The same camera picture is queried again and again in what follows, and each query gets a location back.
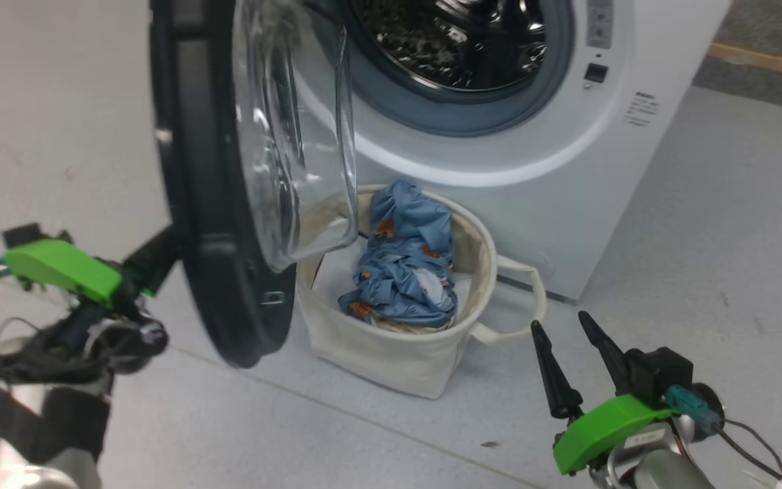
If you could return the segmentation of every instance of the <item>washing machine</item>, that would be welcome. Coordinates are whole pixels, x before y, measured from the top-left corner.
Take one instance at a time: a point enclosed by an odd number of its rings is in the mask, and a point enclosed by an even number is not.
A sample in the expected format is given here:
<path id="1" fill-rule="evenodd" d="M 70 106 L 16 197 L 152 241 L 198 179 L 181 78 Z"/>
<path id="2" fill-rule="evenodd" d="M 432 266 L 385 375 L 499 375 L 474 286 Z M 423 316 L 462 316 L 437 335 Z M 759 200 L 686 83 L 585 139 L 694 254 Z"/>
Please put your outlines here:
<path id="1" fill-rule="evenodd" d="M 729 0 L 334 0 L 359 183 L 474 211 L 577 300 Z"/>
<path id="2" fill-rule="evenodd" d="M 728 6 L 152 0 L 155 138 L 217 348 L 278 348 L 294 264 L 351 244 L 357 185 L 398 177 L 576 300 Z"/>

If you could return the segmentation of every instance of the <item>washing machine door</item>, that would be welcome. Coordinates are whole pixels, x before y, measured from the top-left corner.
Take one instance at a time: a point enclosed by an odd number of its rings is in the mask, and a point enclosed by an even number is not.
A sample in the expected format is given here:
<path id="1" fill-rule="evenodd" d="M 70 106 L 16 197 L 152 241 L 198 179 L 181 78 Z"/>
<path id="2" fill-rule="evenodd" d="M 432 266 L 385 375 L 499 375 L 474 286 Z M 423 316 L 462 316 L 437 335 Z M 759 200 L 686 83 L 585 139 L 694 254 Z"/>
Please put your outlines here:
<path id="1" fill-rule="evenodd" d="M 204 326 L 246 368 L 285 341 L 294 263 L 357 236 L 347 34 L 295 0 L 150 6 L 170 216 Z M 300 101 L 304 39 L 329 53 L 310 65 L 333 82 L 320 111 Z"/>

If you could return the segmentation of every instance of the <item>laundry basket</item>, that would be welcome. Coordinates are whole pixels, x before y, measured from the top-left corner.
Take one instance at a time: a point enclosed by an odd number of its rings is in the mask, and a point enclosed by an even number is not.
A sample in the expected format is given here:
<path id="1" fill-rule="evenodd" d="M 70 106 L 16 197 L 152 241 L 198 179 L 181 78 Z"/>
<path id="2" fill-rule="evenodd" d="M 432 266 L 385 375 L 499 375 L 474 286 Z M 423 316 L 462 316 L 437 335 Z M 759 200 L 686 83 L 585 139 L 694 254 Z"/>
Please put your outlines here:
<path id="1" fill-rule="evenodd" d="M 383 187 L 366 185 L 358 189 L 358 231 L 361 234 L 371 232 L 370 198 Z M 444 331 L 415 335 L 383 330 L 344 314 L 336 302 L 328 303 L 313 291 L 323 256 L 298 263 L 296 290 L 316 356 L 383 386 L 437 399 L 443 395 L 454 369 L 460 364 L 469 337 L 484 344 L 530 337 L 529 323 L 521 325 L 520 331 L 502 333 L 478 322 L 494 292 L 498 268 L 529 273 L 535 297 L 533 319 L 545 318 L 547 299 L 537 269 L 498 256 L 487 228 L 470 211 L 447 198 L 423 193 L 453 211 L 454 272 L 472 275 L 466 305 L 454 325 Z"/>

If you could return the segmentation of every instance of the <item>floor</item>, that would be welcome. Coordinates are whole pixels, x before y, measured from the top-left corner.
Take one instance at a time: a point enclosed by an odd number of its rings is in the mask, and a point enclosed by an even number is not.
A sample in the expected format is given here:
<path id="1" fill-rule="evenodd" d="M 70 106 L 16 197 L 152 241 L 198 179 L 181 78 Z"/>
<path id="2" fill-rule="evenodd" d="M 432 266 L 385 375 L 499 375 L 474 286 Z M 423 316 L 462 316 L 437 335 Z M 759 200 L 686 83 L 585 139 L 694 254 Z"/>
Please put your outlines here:
<path id="1" fill-rule="evenodd" d="M 732 0 L 714 41 L 782 58 L 782 0 Z M 721 58 L 705 58 L 692 83 L 782 105 L 782 73 L 751 66 L 757 56 Z"/>
<path id="2" fill-rule="evenodd" d="M 134 49 L 145 19 L 124 2 L 38 2 L 0 8 L 0 230 L 40 220 L 121 257 L 166 220 Z M 118 36 L 105 30 L 112 22 Z M 498 285 L 482 319 L 511 330 L 529 307 L 527 294 Z M 591 409 L 612 387 L 579 308 L 621 347 L 692 359 L 727 412 L 782 454 L 782 108 L 691 89 L 586 295 L 578 307 L 551 304 L 555 352 Z M 180 270 L 150 309 L 173 346 L 117 384 L 100 462 L 108 487 L 591 487 L 584 474 L 556 474 L 563 425 L 547 412 L 527 341 L 471 342 L 446 395 L 428 401 L 314 358 L 299 315 L 282 352 L 247 372 L 221 365 Z M 0 322 L 61 313 L 0 283 Z M 750 487 L 748 465 L 724 443 L 693 455 L 715 486 Z"/>

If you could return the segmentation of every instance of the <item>blue clothing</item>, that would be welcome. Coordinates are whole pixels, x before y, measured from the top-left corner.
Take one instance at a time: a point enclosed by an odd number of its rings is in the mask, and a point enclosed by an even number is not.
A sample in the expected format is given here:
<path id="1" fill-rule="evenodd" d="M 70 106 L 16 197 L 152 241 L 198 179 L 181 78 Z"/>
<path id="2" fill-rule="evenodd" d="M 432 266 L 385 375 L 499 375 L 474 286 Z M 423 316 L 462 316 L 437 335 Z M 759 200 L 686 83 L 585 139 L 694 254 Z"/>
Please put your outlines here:
<path id="1" fill-rule="evenodd" d="M 356 290 L 339 297 L 351 316 L 441 328 L 457 310 L 451 269 L 452 211 L 398 179 L 370 201 L 367 251 L 354 271 Z"/>

